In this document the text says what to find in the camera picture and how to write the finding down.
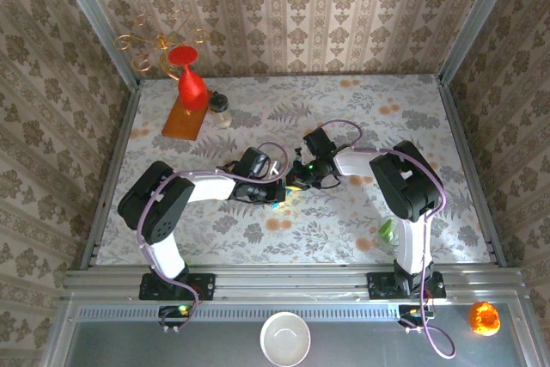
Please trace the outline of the blue paper sheet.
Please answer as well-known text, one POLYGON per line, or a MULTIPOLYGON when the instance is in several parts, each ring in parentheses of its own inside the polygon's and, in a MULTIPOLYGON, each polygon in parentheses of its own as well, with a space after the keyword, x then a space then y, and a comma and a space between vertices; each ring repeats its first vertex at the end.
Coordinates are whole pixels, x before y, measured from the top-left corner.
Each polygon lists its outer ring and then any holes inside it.
POLYGON ((294 187, 294 186, 290 186, 290 187, 278 187, 275 191, 275 194, 274 194, 274 199, 273 199, 273 204, 272 204, 272 208, 275 209, 275 208, 278 208, 280 205, 282 205, 285 200, 292 194, 292 193, 297 193, 301 191, 301 188, 299 187, 294 187))

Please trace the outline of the floral patterned table cover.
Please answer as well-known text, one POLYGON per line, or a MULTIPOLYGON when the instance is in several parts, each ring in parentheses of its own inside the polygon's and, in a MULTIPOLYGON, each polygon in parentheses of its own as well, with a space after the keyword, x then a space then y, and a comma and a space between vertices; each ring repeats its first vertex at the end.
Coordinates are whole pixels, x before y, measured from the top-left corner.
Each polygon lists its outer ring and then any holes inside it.
MULTIPOLYGON (((250 147, 279 158, 303 146, 318 125, 336 144, 390 148, 415 144, 442 179, 448 203, 431 226, 437 264, 487 263, 491 255, 433 75, 270 76, 214 78, 232 122, 206 117, 194 141, 166 138, 163 125, 177 96, 173 80, 141 83, 140 100, 113 202, 154 161, 175 170, 206 170, 239 159, 250 147)), ((322 190, 291 193, 276 207, 235 201, 188 205, 174 232, 193 265, 389 263, 378 234, 389 215, 372 175, 327 179, 322 190)))

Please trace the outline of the clear glass with green leaf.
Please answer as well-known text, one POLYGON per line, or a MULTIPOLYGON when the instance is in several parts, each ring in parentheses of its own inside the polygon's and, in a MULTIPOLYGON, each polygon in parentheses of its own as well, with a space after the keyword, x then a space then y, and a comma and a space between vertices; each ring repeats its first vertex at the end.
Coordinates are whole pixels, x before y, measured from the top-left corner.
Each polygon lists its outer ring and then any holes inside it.
POLYGON ((384 217, 378 229, 378 235, 382 242, 392 248, 399 245, 398 224, 399 220, 397 218, 384 217))

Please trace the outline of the small bottle with black cap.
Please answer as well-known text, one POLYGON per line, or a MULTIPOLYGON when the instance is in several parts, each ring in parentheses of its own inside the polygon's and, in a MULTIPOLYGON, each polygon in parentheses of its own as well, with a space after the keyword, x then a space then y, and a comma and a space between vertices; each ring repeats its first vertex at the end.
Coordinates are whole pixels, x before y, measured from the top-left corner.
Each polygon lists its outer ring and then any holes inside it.
POLYGON ((231 125, 232 115, 226 95, 213 91, 210 97, 210 111, 215 125, 220 128, 228 128, 231 125))

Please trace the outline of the orange rectangular board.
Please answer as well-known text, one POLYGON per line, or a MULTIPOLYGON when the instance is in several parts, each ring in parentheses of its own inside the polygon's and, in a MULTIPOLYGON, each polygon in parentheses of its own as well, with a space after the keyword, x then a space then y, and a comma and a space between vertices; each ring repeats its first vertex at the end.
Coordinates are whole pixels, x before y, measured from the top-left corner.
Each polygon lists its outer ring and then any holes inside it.
POLYGON ((180 97, 177 96, 162 129, 162 135, 167 138, 195 141, 208 109, 209 106, 206 105, 200 110, 188 111, 181 103, 180 97))

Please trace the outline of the red wine glass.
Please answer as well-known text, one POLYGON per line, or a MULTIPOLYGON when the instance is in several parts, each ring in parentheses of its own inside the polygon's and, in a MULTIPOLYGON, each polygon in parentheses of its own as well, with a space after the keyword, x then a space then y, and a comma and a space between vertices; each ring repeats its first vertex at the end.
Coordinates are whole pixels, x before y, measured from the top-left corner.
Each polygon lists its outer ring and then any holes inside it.
POLYGON ((170 64, 183 68, 178 90, 181 103, 188 111, 198 111, 209 105, 208 88, 202 77, 191 69, 198 57, 198 51, 192 46, 177 46, 168 54, 170 64))

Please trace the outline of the white bowl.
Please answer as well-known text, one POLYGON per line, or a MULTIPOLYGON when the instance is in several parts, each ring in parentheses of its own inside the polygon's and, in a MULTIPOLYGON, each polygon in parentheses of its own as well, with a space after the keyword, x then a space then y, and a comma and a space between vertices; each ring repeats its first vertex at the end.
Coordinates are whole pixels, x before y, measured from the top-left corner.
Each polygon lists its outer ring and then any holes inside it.
POLYGON ((297 367, 308 356, 310 346, 308 324, 291 312, 271 315, 260 330, 260 349, 276 367, 297 367))

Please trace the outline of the left small circuit board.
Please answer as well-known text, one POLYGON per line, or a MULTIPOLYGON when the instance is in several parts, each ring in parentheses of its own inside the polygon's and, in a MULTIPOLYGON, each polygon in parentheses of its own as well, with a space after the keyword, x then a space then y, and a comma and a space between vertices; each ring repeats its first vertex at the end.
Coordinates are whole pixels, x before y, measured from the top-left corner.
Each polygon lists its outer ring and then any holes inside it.
POLYGON ((193 315, 193 306, 180 304, 177 306, 160 307, 158 311, 159 324, 164 333, 179 333, 180 330, 190 321, 193 315))

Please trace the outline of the small circuit board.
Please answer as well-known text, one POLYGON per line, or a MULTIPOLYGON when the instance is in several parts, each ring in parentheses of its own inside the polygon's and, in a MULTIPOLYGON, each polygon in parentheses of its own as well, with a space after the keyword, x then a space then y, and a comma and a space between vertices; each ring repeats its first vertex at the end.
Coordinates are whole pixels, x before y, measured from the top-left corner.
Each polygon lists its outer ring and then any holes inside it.
POLYGON ((159 324, 164 333, 179 333, 180 330, 190 321, 193 315, 193 306, 180 304, 177 306, 160 307, 158 311, 159 324))
POLYGON ((433 320, 436 310, 433 306, 424 306, 425 315, 421 315, 419 306, 400 305, 398 324, 405 328, 407 333, 411 331, 421 333, 424 329, 424 323, 433 320))

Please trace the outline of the right small circuit board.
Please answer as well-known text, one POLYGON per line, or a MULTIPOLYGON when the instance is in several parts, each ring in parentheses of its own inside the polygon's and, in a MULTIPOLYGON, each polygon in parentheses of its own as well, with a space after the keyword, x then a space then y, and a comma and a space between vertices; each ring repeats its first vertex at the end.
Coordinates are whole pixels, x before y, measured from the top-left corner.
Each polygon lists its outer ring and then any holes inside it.
POLYGON ((400 305, 398 324, 405 328, 407 333, 411 331, 421 333, 424 329, 424 323, 433 320, 436 310, 433 306, 424 306, 425 315, 421 315, 419 306, 400 305))

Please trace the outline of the grey metal shelf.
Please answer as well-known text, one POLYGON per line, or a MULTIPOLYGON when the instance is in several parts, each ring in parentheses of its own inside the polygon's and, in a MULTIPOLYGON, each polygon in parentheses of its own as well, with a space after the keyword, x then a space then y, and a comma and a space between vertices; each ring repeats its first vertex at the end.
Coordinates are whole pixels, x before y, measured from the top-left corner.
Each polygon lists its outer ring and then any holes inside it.
POLYGON ((283 311, 311 332, 297 367, 550 367, 529 308, 509 292, 494 305, 501 327, 483 337, 468 325, 466 300, 437 305, 430 334, 407 333, 398 304, 209 302, 179 333, 164 333, 164 306, 75 302, 64 307, 40 367, 276 367, 260 349, 260 330, 283 311))

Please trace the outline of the orange crumpled ball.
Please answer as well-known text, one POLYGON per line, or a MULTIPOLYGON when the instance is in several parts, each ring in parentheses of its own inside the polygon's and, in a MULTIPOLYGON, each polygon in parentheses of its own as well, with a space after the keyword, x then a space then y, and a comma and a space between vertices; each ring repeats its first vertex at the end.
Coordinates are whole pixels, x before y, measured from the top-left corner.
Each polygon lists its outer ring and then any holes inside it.
POLYGON ((501 327, 499 312, 489 302, 474 303, 467 321, 474 333, 485 337, 495 335, 501 327))

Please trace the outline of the aluminium extrusion frame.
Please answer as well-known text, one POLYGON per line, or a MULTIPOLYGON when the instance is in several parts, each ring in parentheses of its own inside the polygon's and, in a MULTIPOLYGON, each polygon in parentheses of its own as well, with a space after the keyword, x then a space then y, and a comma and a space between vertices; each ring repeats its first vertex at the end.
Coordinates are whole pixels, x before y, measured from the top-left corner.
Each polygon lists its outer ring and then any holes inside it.
MULTIPOLYGON (((120 75, 131 85, 130 106, 119 141, 109 163, 107 179, 92 224, 84 262, 67 274, 62 303, 153 303, 142 301, 139 285, 149 265, 113 202, 121 168, 120 153, 129 139, 144 81, 170 79, 159 67, 159 53, 151 54, 153 67, 137 73, 131 59, 145 52, 144 45, 118 51, 113 40, 122 34, 145 39, 158 32, 172 33, 179 23, 168 19, 177 9, 189 17, 177 40, 189 41, 191 31, 210 33, 197 50, 191 69, 209 92, 214 78, 270 76, 383 76, 433 75, 459 154, 463 172, 491 255, 487 263, 437 264, 447 290, 442 303, 489 302, 504 293, 514 294, 533 317, 538 340, 546 343, 538 325, 529 290, 520 271, 503 266, 503 255, 493 240, 502 223, 490 211, 474 172, 474 163, 461 129, 465 116, 455 109, 444 76, 445 60, 468 26, 479 0, 76 0, 107 48, 120 75)), ((387 272, 389 263, 371 264, 236 264, 193 265, 193 273, 216 276, 214 297, 220 303, 371 303, 370 272, 387 272)))

